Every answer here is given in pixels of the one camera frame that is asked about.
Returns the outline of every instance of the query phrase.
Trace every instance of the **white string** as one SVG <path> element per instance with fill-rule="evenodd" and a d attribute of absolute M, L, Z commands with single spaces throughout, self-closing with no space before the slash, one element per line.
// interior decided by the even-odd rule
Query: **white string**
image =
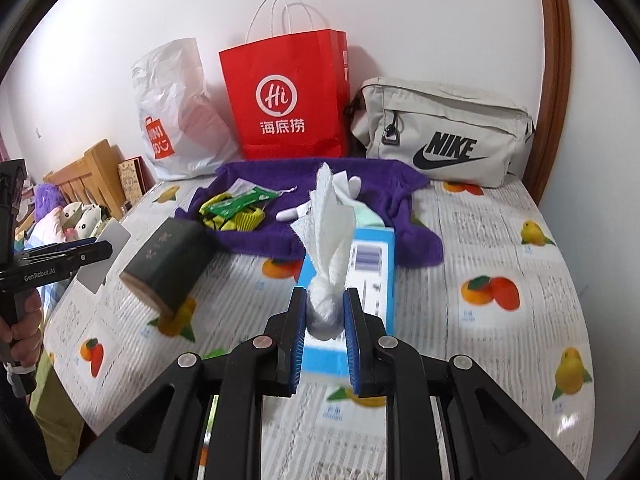
<path fill-rule="evenodd" d="M 258 10 L 255 11 L 254 18 L 251 20 L 251 23 L 249 24 L 249 30 L 247 30 L 246 37 L 244 38 L 244 43 L 245 44 L 249 43 L 249 34 L 251 33 L 251 28 L 254 26 L 255 19 L 258 17 L 258 13 L 260 12 L 260 9 L 268 1 L 269 0 L 263 0 L 262 3 L 260 4 L 260 7 L 258 7 Z M 289 6 L 287 5 L 287 1 L 286 0 L 282 0 L 282 1 L 284 2 L 284 6 L 287 8 L 287 16 L 289 18 L 289 33 L 290 33 L 291 32 L 291 14 L 289 12 Z M 271 37 L 273 37 L 273 19 L 271 19 Z"/>
<path fill-rule="evenodd" d="M 12 364 L 9 364 L 9 363 L 2 363 L 2 364 L 4 365 L 4 369 L 6 370 L 6 380 L 11 386 L 14 385 L 14 377 L 13 377 L 14 374 L 26 375 L 36 370 L 35 365 L 24 367 L 24 366 L 13 366 Z"/>
<path fill-rule="evenodd" d="M 278 3 L 279 0 L 274 0 L 273 1 L 273 5 L 271 6 L 271 37 L 273 38 L 273 13 L 275 11 L 276 8 L 276 4 Z M 287 1 L 286 0 L 282 0 L 284 2 L 285 7 L 287 7 Z M 311 23 L 311 30 L 315 29 L 314 26 L 314 20 L 311 17 L 311 13 L 309 12 L 309 9 L 306 8 L 305 3 L 302 0 L 298 0 L 300 2 L 300 6 L 302 6 L 303 9 L 305 9 L 306 15 L 309 17 L 309 22 Z M 292 33 L 291 30 L 291 15 L 289 14 L 289 34 Z"/>

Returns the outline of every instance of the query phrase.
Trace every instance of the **finger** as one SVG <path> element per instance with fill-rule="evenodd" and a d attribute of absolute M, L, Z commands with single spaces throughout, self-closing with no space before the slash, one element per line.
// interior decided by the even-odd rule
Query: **finger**
<path fill-rule="evenodd" d="M 31 295 L 24 301 L 25 312 L 35 312 L 42 306 L 40 295 L 37 290 L 34 290 Z"/>
<path fill-rule="evenodd" d="M 40 309 L 25 314 L 21 321 L 11 327 L 14 339 L 27 339 L 38 331 L 42 322 L 42 311 Z"/>
<path fill-rule="evenodd" d="M 0 317 L 0 340 L 5 343 L 10 343 L 14 339 L 11 329 L 8 327 L 4 319 Z"/>
<path fill-rule="evenodd" d="M 42 334 L 38 329 L 32 336 L 18 341 L 13 348 L 11 348 L 11 356 L 14 360 L 20 361 L 22 366 L 27 367 L 34 365 L 38 360 L 37 354 L 40 353 L 41 342 Z"/>

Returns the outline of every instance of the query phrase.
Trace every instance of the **zipper pull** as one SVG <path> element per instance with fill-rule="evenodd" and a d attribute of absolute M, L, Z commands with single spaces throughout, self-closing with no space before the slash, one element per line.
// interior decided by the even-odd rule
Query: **zipper pull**
<path fill-rule="evenodd" d="M 400 146 L 400 132 L 396 124 L 398 124 L 398 112 L 394 110 L 393 123 L 387 126 L 382 134 L 382 144 L 385 146 Z"/>

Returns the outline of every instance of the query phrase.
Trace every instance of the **blue and white box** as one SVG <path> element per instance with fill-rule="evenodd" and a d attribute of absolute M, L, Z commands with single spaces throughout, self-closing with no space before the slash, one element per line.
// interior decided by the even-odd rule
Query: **blue and white box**
<path fill-rule="evenodd" d="M 394 333 L 394 276 L 396 266 L 394 230 L 356 229 L 345 288 L 358 289 L 362 309 L 380 317 L 388 334 Z M 308 287 L 316 275 L 309 256 L 300 271 L 298 286 Z M 344 332 L 337 339 L 320 341 L 305 333 L 302 371 L 336 378 L 349 378 Z"/>

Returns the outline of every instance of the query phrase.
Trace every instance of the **metal screw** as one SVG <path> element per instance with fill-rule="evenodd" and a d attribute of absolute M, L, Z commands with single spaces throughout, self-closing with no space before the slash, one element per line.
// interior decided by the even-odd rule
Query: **metal screw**
<path fill-rule="evenodd" d="M 391 349 L 398 346 L 398 339 L 396 339 L 392 335 L 383 335 L 380 339 L 378 339 L 378 344 L 382 346 L 382 348 Z"/>
<path fill-rule="evenodd" d="M 461 370 L 469 370 L 469 368 L 474 365 L 474 362 L 471 360 L 471 357 L 466 355 L 457 355 L 453 359 L 453 365 Z"/>
<path fill-rule="evenodd" d="M 178 357 L 178 366 L 180 368 L 191 368 L 198 362 L 198 358 L 194 354 L 182 354 Z"/>
<path fill-rule="evenodd" d="M 269 348 L 273 344 L 273 339 L 268 335 L 259 335 L 254 339 L 254 346 L 256 348 Z"/>

